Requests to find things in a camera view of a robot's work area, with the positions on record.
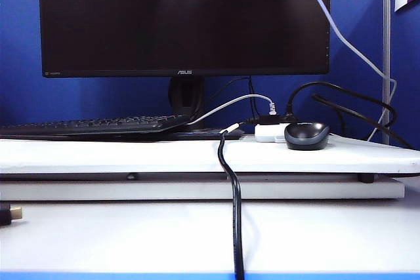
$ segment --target monitor stand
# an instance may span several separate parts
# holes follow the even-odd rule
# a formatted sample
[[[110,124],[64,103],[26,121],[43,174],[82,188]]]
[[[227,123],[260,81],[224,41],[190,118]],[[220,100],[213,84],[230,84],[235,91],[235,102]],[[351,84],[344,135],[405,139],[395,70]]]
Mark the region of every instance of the monitor stand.
[[[174,115],[188,115],[193,119],[202,116],[204,111],[204,77],[172,77],[168,88],[169,103]],[[182,126],[159,135],[168,140],[216,140],[220,139],[219,129],[204,128],[204,121],[194,125]],[[243,134],[240,129],[227,135],[227,140],[237,140]]]

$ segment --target desk surface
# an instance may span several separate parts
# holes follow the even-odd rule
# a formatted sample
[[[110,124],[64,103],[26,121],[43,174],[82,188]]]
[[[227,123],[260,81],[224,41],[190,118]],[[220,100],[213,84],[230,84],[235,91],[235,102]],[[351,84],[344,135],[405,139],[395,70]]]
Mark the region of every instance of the desk surface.
[[[420,178],[405,199],[245,202],[249,272],[420,271]],[[23,204],[1,270],[231,272],[228,202]]]

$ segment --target white cable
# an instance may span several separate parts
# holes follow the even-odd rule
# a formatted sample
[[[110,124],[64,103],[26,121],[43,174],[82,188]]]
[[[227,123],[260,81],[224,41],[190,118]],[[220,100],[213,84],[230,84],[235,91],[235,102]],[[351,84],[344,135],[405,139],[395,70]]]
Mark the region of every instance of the white cable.
[[[324,14],[326,15],[329,24],[331,25],[333,31],[335,32],[335,34],[337,35],[337,37],[349,48],[351,49],[357,56],[359,56],[365,63],[367,63],[373,70],[375,70],[375,72],[380,75],[384,80],[388,81],[388,82],[392,82],[393,86],[392,86],[392,90],[391,93],[389,95],[389,102],[387,103],[388,105],[390,104],[392,97],[394,97],[394,93],[396,90],[396,80],[392,79],[390,77],[387,77],[381,70],[379,70],[379,68],[377,66],[375,66],[375,64],[373,62],[371,62],[366,56],[364,56],[356,47],[354,47],[350,42],[348,42],[345,37],[343,36],[343,34],[341,34],[340,30],[338,29],[337,25],[335,24],[333,18],[331,17],[330,13],[328,12],[327,7],[324,5],[324,2],[322,0],[317,0],[317,2],[320,4],[321,9],[323,10]],[[383,117],[385,116],[387,112],[387,109],[384,109],[381,115],[381,118],[379,118],[378,120],[378,124],[380,124],[383,120]],[[373,135],[376,132],[376,128],[373,130],[373,132],[371,133],[371,135],[368,138],[368,141],[370,141],[373,137]]]
[[[191,123],[188,123],[187,125],[193,125],[195,123],[198,123],[199,121],[202,121],[203,119],[205,119],[206,117],[209,117],[210,115],[213,115],[214,113],[216,113],[217,111],[220,111],[221,109],[225,108],[226,106],[229,106],[233,103],[236,103],[240,100],[246,99],[246,98],[263,98],[264,100],[267,100],[270,102],[270,115],[275,115],[276,114],[276,106],[274,105],[274,102],[271,101],[270,98],[267,98],[264,95],[260,95],[260,94],[247,94],[247,95],[243,95],[240,96],[239,98],[235,98],[225,104],[222,104],[220,106],[218,106],[217,108],[211,110],[210,112],[208,112],[207,114],[204,114],[203,116],[197,118],[195,121],[192,121]]]
[[[235,129],[238,129],[239,128],[239,124],[238,123],[236,123],[236,124],[233,124],[233,125],[231,125],[231,126],[229,126],[228,128],[226,128],[226,129],[222,129],[220,132],[219,132],[219,134],[222,134],[222,133],[224,133],[225,131],[227,131],[228,133],[230,133],[230,132],[232,132],[232,131],[234,131]]]

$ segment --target wireless mouse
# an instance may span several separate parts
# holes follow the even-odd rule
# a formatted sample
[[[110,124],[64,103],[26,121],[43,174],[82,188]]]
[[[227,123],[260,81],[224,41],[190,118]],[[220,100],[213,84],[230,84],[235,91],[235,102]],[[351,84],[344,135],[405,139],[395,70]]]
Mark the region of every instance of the wireless mouse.
[[[329,127],[323,123],[303,121],[289,124],[284,130],[287,147],[292,150],[321,150],[327,146]]]

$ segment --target light blue cable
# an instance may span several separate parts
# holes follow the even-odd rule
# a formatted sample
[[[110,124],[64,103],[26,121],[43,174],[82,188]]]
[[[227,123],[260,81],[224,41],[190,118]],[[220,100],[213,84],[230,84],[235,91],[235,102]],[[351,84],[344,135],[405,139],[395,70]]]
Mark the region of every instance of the light blue cable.
[[[349,48],[351,49],[356,55],[358,55],[365,63],[367,63],[373,70],[375,70],[375,72],[380,75],[384,80],[388,81],[388,82],[392,82],[393,83],[393,87],[392,87],[392,91],[390,93],[389,96],[389,103],[392,100],[392,97],[394,96],[395,90],[396,90],[396,80],[391,79],[390,77],[387,77],[381,70],[379,70],[379,68],[377,66],[375,66],[375,64],[373,62],[371,62],[366,56],[364,56],[356,47],[354,47],[349,41],[347,41],[345,39],[345,37],[343,36],[343,34],[341,34],[339,28],[337,27],[337,25],[335,24],[333,18],[331,17],[330,13],[328,12],[327,7],[325,6],[324,2],[322,0],[317,0],[317,2],[320,4],[321,9],[323,10],[325,16],[327,17],[329,24],[331,25],[331,28],[333,29],[333,31],[335,32],[335,34],[337,35],[337,37]],[[378,123],[380,124],[381,121],[383,120],[383,117],[385,116],[387,110],[383,110],[382,112],[382,116],[379,119]],[[370,137],[368,138],[368,141],[370,141],[373,137],[373,135],[375,134],[377,129],[374,129],[373,132],[371,133]]]

